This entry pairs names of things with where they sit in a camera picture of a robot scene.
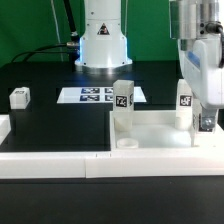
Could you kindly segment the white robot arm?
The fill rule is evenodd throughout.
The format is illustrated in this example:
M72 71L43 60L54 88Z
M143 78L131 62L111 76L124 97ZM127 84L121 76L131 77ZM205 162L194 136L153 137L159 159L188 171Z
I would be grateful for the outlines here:
M121 0L84 0L85 32L76 69L113 74L132 64L121 31ZM184 80L199 101L198 125L212 130L224 109L224 24L221 0L169 0L170 37Z

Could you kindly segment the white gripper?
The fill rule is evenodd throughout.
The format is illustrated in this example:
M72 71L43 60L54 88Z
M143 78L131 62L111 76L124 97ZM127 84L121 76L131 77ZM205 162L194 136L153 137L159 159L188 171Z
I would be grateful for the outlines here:
M213 129L216 124L216 109L224 108L224 68L221 60L220 39L199 39L190 50L179 50L183 78L202 106L201 127Z

